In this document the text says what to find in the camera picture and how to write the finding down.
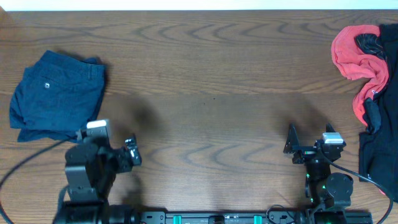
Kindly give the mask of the navy blue shorts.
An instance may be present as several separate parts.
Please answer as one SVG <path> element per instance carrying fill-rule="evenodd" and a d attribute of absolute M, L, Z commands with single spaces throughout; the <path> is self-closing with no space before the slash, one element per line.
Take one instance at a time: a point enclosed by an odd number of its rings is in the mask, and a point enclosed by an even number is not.
<path fill-rule="evenodd" d="M 9 108 L 11 128 L 76 131 L 98 116 L 105 66 L 46 51 L 24 70 Z"/>

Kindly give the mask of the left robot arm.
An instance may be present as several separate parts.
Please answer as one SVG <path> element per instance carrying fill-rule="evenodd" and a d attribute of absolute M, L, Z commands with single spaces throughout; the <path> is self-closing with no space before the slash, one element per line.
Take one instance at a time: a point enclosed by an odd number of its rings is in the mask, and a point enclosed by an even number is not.
<path fill-rule="evenodd" d="M 54 223 L 123 223 L 140 222 L 140 215 L 130 205 L 110 205 L 109 193 L 121 173 L 142 164 L 136 137 L 125 140 L 125 146 L 113 149 L 107 136 L 85 136 L 65 154 L 68 186 L 58 200 Z"/>

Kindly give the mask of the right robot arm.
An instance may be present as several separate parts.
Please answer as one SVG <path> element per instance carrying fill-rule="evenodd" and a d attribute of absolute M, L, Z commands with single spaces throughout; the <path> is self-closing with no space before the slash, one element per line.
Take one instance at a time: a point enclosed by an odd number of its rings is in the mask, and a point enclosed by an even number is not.
<path fill-rule="evenodd" d="M 326 125 L 326 131 L 312 146 L 300 145 L 295 126 L 289 125 L 283 153 L 293 155 L 292 162 L 303 164 L 306 168 L 306 197 L 313 204 L 308 216 L 321 212 L 342 212 L 351 205 L 353 179 L 346 174 L 332 173 L 330 169 L 331 163 L 341 157 L 345 146 L 341 134 L 330 124 Z"/>

